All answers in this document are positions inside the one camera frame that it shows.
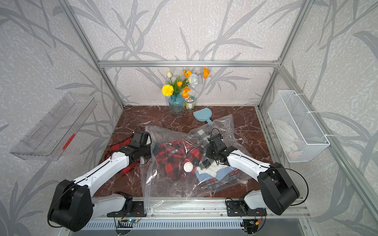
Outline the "clear plastic vacuum bag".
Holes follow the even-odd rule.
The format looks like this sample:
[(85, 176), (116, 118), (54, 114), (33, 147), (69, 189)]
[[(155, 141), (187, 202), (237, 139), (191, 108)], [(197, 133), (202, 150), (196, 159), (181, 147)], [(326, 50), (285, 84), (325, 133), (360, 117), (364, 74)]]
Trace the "clear plastic vacuum bag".
[(191, 202), (239, 184), (250, 177), (234, 167), (206, 157), (211, 135), (221, 134), (227, 146), (247, 153), (234, 135), (234, 118), (227, 115), (188, 133), (149, 125), (152, 157), (141, 168), (145, 213), (161, 208), (167, 198)]

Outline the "red black plaid shirt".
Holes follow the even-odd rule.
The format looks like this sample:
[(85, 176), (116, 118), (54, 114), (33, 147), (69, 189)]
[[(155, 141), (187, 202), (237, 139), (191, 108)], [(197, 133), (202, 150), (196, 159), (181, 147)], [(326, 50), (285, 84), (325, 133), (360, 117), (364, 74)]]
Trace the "red black plaid shirt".
[[(153, 149), (156, 162), (163, 166), (163, 169), (171, 181), (176, 181), (181, 177), (188, 177), (194, 174), (200, 162), (199, 149), (185, 139), (179, 139), (167, 143), (157, 143)], [(194, 165), (192, 173), (185, 173), (183, 164), (190, 161)]]
[(122, 177), (133, 170), (137, 165), (144, 165), (147, 162), (131, 162), (131, 154), (138, 148), (129, 146), (132, 137), (111, 147), (111, 153), (105, 160), (105, 173), (113, 177), (120, 174)]

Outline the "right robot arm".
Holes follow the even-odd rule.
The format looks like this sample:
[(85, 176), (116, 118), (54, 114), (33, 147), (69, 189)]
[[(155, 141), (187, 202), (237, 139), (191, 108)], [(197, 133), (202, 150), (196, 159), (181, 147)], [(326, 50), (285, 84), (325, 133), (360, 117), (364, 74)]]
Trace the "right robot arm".
[(268, 208), (281, 215), (300, 197), (299, 190), (280, 163), (269, 164), (247, 156), (233, 146), (211, 142), (206, 157), (236, 168), (259, 184), (260, 190), (247, 193), (241, 200), (245, 211)]

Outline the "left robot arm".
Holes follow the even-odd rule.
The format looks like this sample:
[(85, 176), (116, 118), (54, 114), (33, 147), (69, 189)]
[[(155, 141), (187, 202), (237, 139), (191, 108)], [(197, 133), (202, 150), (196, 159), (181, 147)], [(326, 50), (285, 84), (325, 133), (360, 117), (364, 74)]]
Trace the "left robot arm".
[(130, 214), (132, 196), (115, 193), (96, 197), (94, 194), (114, 175), (132, 164), (151, 158), (151, 136), (138, 130), (128, 145), (115, 150), (109, 158), (76, 179), (61, 181), (55, 189), (47, 213), (47, 223), (53, 228), (64, 227), (73, 232), (83, 229), (89, 221), (112, 212)]

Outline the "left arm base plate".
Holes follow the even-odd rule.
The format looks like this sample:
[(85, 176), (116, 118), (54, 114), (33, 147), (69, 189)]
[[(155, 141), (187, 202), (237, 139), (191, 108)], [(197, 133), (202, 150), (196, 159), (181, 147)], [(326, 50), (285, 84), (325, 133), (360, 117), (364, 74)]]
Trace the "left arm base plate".
[(131, 209), (122, 209), (117, 212), (111, 212), (106, 215), (107, 217), (122, 218), (122, 217), (139, 217), (144, 218), (147, 214), (144, 212), (143, 201), (133, 201)]

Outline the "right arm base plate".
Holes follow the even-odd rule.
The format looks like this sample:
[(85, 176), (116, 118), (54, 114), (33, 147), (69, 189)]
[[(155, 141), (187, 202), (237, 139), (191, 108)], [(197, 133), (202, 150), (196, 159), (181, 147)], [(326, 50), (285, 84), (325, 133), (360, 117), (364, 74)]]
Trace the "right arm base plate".
[(250, 209), (246, 203), (239, 200), (232, 200), (230, 198), (225, 199), (225, 205), (227, 210), (227, 216), (230, 217), (242, 217), (242, 216), (253, 216), (253, 217), (265, 217), (267, 211), (265, 208)]

